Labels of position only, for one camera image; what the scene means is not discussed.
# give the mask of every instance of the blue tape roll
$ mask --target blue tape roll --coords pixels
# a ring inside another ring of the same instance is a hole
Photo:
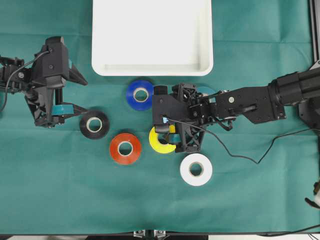
[[[144,101],[135,99],[135,93],[139,90],[147,93]],[[154,86],[146,80],[136,80],[132,82],[126,90],[126,101],[137,111],[145,111],[152,107],[152,95],[154,94]]]
[[[62,104],[52,106],[52,116],[74,114],[74,106],[71,104]]]

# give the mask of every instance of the wire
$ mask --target wire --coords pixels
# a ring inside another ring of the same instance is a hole
[[[297,231],[289,231],[289,232],[276,233],[276,234],[265,234],[265,235],[259,235],[259,236],[261,236],[261,237],[281,237],[281,236],[285,236],[285,235],[302,233],[302,232],[305,232],[305,231],[308,231],[308,230],[311,230],[311,229],[316,229],[316,228],[320,228],[320,224],[314,225],[314,226],[310,226],[310,227],[306,227],[304,229],[300,229],[300,230],[297,230]]]
[[[314,236],[313,234],[311,234],[311,233],[309,233],[308,235],[309,235],[309,237],[310,237],[312,240],[314,240],[314,239],[315,239],[315,240],[319,240],[317,237],[315,237],[315,236]]]
[[[30,64],[34,63],[35,61],[37,61],[40,57],[42,57],[45,54],[50,53],[49,51],[44,51],[39,53],[33,60],[27,62],[25,65],[19,67],[17,70],[15,70],[13,73],[11,73],[11,75],[8,78],[8,81],[6,82],[5,85],[5,90],[4,90],[4,102],[2,107],[0,108],[0,113],[5,109],[6,105],[7,105],[7,100],[8,100],[8,88],[9,88],[9,83],[12,79],[12,77],[19,71],[21,71],[22,69],[24,69],[26,66],[29,66]]]
[[[279,135],[279,136],[276,136],[275,138],[272,139],[272,142],[270,144],[270,146],[268,147],[268,149],[265,151],[265,153],[263,154],[263,156],[260,158],[259,161],[255,161],[253,158],[251,157],[248,157],[248,156],[242,156],[242,155],[234,155],[230,152],[230,150],[228,149],[228,147],[225,145],[225,143],[215,134],[213,133],[212,131],[209,131],[207,129],[204,129],[200,126],[196,126],[196,125],[193,125],[193,124],[190,124],[190,123],[187,123],[187,122],[183,122],[183,121],[179,121],[179,120],[173,120],[169,117],[166,116],[166,118],[169,120],[169,121],[172,121],[172,122],[175,122],[175,123],[179,123],[179,124],[185,124],[185,125],[188,125],[190,127],[193,127],[193,128],[196,128],[196,129],[200,129],[208,134],[211,134],[213,135],[217,140],[218,142],[223,146],[223,148],[226,150],[226,152],[229,154],[229,156],[233,157],[233,158],[241,158],[241,159],[247,159],[247,160],[250,160],[252,161],[253,163],[255,164],[259,164],[261,163],[261,161],[265,158],[265,156],[268,154],[268,152],[270,151],[270,149],[273,147],[274,145],[274,142],[279,139],[279,138],[282,138],[282,137],[286,137],[286,136],[290,136],[290,135],[296,135],[296,134],[299,134],[299,133],[302,133],[302,132],[306,132],[306,131],[311,131],[311,130],[315,130],[315,131],[320,131],[320,129],[317,129],[317,128],[308,128],[308,129],[304,129],[304,130],[300,130],[300,131],[295,131],[295,132],[291,132],[291,133],[287,133],[287,134],[283,134],[283,135]]]

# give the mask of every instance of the white tape roll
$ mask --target white tape roll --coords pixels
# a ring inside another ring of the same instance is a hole
[[[193,175],[191,173],[191,167],[194,164],[198,164],[201,167],[201,173],[199,175]],[[198,187],[206,184],[212,176],[213,167],[210,160],[200,154],[193,153],[186,156],[180,165],[180,174],[183,180],[192,186]]]

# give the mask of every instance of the yellow tape roll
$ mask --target yellow tape roll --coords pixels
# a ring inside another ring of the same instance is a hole
[[[175,125],[170,125],[169,131],[171,134],[175,134],[176,133]],[[153,148],[153,150],[155,150],[157,153],[160,153],[160,154],[169,154],[174,150],[176,150],[176,145],[171,145],[168,143],[162,144],[161,142],[159,142],[158,136],[159,134],[156,133],[156,129],[155,127],[153,127],[149,133],[149,143]]]

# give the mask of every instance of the red tape roll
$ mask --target red tape roll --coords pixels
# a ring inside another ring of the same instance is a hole
[[[132,147],[128,155],[123,155],[119,151],[119,146],[123,143],[128,143]],[[121,165],[133,164],[140,157],[141,150],[142,147],[139,139],[130,133],[121,133],[115,136],[110,143],[110,155],[116,163]]]

